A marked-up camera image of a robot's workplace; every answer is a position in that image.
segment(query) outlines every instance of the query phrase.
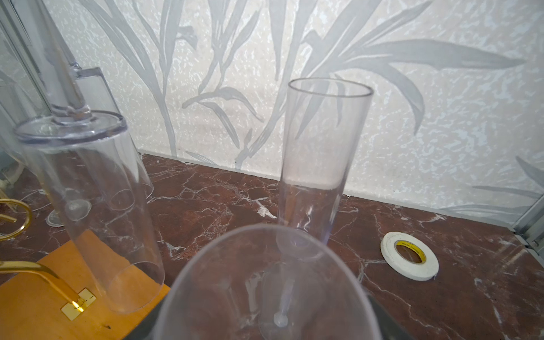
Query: yellow tape label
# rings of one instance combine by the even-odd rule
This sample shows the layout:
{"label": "yellow tape label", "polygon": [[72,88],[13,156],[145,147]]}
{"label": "yellow tape label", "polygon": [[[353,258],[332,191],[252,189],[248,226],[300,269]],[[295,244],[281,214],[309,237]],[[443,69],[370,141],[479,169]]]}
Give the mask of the yellow tape label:
{"label": "yellow tape label", "polygon": [[425,256],[425,253],[423,252],[423,250],[421,250],[421,248],[416,246],[414,243],[411,243],[408,241],[395,242],[395,247],[398,245],[404,246],[410,250],[413,250],[417,254],[417,256],[419,256],[419,258],[421,259],[421,263],[417,263],[417,264],[423,264],[425,263],[425,261],[427,261],[427,256]]}

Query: gold metal bracket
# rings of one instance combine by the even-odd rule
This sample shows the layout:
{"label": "gold metal bracket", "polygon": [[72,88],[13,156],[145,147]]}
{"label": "gold metal bracket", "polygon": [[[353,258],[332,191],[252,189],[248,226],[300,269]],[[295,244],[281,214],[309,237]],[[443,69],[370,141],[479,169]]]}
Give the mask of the gold metal bracket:
{"label": "gold metal bracket", "polygon": [[[23,225],[14,231],[13,233],[0,236],[0,241],[10,239],[22,233],[32,221],[32,211],[30,207],[25,203],[12,199],[0,199],[0,203],[8,203],[19,205],[24,208],[27,213],[26,219]],[[9,222],[16,222],[17,219],[11,216],[0,214],[0,219]],[[0,274],[4,273],[31,273],[41,276],[47,281],[64,299],[68,301],[60,310],[70,319],[74,320],[78,317],[87,307],[89,307],[96,297],[87,289],[84,288],[79,294],[61,279],[55,272],[48,267],[40,263],[28,262],[28,261],[2,261],[0,260]]]}
{"label": "gold metal bracket", "polygon": [[78,295],[81,299],[85,301],[79,307],[76,307],[73,303],[69,302],[60,309],[70,321],[73,321],[75,318],[77,318],[84,310],[87,309],[87,307],[89,307],[96,300],[96,296],[94,296],[87,288],[84,288],[81,292],[79,292]]}

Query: tape roll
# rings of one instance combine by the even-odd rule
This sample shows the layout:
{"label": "tape roll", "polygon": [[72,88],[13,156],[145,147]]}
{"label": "tape roll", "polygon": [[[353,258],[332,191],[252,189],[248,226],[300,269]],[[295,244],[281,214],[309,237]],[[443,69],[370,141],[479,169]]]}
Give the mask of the tape roll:
{"label": "tape roll", "polygon": [[[403,258],[397,245],[413,250],[422,260],[414,263]],[[387,264],[398,273],[416,281],[427,281],[438,274],[438,259],[427,245],[412,235],[401,232],[389,232],[381,241],[381,254]]]}

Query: white wall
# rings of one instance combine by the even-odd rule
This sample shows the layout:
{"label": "white wall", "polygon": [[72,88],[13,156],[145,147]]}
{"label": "white wall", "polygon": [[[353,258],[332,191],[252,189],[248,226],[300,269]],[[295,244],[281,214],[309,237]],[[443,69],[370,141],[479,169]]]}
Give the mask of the white wall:
{"label": "white wall", "polygon": [[[316,58],[375,89],[346,192],[511,224],[544,191],[540,0],[135,3],[141,18],[131,0],[46,1],[79,63],[104,71],[138,148],[279,176],[279,89]],[[362,69],[322,57],[359,39]],[[214,57],[224,80],[218,65],[206,84]]]}

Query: marble countertop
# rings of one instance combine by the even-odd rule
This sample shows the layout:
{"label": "marble countertop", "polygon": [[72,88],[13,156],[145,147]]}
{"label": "marble countertop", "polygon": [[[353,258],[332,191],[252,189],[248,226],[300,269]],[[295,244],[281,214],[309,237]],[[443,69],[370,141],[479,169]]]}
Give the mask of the marble countertop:
{"label": "marble countertop", "polygon": [[[154,184],[149,206],[167,285],[214,238],[275,222],[274,180],[149,155],[144,164]],[[69,240],[64,228],[45,223],[52,208],[41,207],[47,200],[37,181],[24,176],[16,198],[29,195],[39,209],[27,231],[0,243],[0,259],[37,261]],[[425,242],[438,257],[438,276],[412,281],[389,267],[380,252],[389,231]],[[544,337],[544,269],[506,228],[344,196],[328,246],[417,339]]]}

